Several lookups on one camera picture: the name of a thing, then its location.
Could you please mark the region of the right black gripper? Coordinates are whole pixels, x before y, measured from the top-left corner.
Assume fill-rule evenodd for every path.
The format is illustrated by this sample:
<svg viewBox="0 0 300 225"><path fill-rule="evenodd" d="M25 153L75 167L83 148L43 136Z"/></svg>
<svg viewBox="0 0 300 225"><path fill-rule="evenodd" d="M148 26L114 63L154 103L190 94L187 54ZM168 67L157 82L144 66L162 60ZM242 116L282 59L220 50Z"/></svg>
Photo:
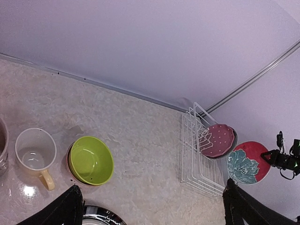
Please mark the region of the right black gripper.
<svg viewBox="0 0 300 225"><path fill-rule="evenodd" d="M282 170L290 170L294 175L300 173L300 155L287 155L280 153L280 150L271 150L260 154L261 158L270 166Z"/></svg>

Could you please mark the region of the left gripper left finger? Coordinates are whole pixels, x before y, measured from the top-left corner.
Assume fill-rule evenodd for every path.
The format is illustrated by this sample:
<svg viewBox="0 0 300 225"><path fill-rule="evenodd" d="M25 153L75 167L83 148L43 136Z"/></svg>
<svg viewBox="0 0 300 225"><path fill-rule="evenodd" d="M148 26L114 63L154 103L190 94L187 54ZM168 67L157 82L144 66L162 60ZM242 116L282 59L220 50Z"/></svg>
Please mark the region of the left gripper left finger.
<svg viewBox="0 0 300 225"><path fill-rule="evenodd" d="M71 186L44 209L20 222L21 225L81 225L84 201L80 188Z"/></svg>

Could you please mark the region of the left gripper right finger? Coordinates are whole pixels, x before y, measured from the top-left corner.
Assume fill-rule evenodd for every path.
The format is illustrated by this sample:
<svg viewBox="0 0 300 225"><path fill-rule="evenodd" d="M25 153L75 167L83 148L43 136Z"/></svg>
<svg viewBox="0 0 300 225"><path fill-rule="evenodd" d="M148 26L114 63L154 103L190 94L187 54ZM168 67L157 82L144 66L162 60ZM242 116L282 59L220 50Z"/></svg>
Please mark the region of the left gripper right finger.
<svg viewBox="0 0 300 225"><path fill-rule="evenodd" d="M222 197L227 225L296 225L298 223L260 203L231 178L227 180Z"/></svg>

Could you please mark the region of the black rimmed plate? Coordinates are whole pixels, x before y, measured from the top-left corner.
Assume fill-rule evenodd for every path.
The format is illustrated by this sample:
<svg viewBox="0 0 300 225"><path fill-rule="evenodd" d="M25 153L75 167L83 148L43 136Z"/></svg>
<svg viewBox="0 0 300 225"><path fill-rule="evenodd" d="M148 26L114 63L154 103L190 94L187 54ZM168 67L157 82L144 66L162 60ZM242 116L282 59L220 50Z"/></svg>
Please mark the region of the black rimmed plate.
<svg viewBox="0 0 300 225"><path fill-rule="evenodd" d="M114 212L99 207L86 205L83 209L83 225L126 225L125 221Z"/></svg>

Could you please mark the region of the dark red plate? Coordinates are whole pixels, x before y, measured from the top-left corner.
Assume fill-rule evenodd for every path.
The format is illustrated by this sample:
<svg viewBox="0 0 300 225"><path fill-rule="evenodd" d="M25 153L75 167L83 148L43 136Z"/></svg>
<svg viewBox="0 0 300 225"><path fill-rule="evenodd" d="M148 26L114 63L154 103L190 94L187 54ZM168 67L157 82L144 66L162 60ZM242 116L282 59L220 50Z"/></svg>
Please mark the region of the dark red plate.
<svg viewBox="0 0 300 225"><path fill-rule="evenodd" d="M261 157L268 152L259 142L249 141L236 146L227 158L227 172L230 178L242 185L253 185L262 181L271 166Z"/></svg>

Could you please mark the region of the green bowl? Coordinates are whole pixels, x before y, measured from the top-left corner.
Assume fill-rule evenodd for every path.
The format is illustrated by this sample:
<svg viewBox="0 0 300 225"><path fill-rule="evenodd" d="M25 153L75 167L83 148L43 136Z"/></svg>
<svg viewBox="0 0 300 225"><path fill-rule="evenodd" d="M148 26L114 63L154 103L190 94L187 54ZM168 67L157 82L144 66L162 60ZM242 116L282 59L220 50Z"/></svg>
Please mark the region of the green bowl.
<svg viewBox="0 0 300 225"><path fill-rule="evenodd" d="M71 148L68 161L74 176L94 186L107 183L114 172L111 151L104 142L93 136L77 139Z"/></svg>

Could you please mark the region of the white red patterned bowl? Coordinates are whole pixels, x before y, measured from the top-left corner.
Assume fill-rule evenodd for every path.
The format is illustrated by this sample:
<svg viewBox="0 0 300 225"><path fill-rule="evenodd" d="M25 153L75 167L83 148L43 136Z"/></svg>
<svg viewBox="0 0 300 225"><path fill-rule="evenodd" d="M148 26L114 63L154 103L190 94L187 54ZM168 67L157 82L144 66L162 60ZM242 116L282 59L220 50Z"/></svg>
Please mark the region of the white red patterned bowl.
<svg viewBox="0 0 300 225"><path fill-rule="evenodd" d="M80 183L81 185L85 185L85 186L87 186L87 187L96 187L96 186L94 186L94 185L91 185L91 184L88 184L88 183L86 183L86 182L80 181L76 176L73 175L73 173L72 173L72 171L71 171L71 167L70 167L71 164L70 164L69 161L68 161L68 157L69 157L69 155L70 155L70 151L71 151L71 148L72 148L73 144L74 144L74 142L69 146L69 148L68 148L68 150L67 150L67 153L66 153L66 167L67 167L68 172L70 173L70 175L72 176L72 178L73 178L73 180L74 180L75 182Z"/></svg>

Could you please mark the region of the pale yellow mug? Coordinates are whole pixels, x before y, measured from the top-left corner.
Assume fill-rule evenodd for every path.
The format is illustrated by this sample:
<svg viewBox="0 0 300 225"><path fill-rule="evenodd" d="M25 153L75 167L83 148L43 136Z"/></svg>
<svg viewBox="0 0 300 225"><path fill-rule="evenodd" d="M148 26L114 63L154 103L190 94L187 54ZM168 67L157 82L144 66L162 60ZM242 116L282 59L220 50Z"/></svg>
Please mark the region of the pale yellow mug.
<svg viewBox="0 0 300 225"><path fill-rule="evenodd" d="M22 131L15 142L15 155L21 169L41 178L47 190L55 189L49 168L56 159L57 147L48 132L41 128L28 128Z"/></svg>

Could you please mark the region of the teal floral mug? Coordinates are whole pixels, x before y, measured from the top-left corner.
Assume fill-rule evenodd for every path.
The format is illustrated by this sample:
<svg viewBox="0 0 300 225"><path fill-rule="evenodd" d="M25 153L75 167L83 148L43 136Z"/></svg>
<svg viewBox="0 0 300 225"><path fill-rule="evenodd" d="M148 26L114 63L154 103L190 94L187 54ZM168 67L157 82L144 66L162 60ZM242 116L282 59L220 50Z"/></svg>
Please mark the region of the teal floral mug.
<svg viewBox="0 0 300 225"><path fill-rule="evenodd" d="M8 169L9 132L5 121L0 118L0 176Z"/></svg>

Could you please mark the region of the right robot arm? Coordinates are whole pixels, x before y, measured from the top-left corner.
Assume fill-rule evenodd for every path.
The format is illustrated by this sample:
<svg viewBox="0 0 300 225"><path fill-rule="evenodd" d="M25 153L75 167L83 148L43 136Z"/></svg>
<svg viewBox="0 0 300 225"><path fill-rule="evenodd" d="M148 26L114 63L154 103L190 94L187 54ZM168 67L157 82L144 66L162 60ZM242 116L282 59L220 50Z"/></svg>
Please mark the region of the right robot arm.
<svg viewBox="0 0 300 225"><path fill-rule="evenodd" d="M279 169L280 175L285 179L292 180L300 174L300 141L294 139L293 146L290 148L289 154L281 153L280 150L271 150L264 152L261 158L269 165ZM282 170L292 171L292 177L288 178L282 174Z"/></svg>

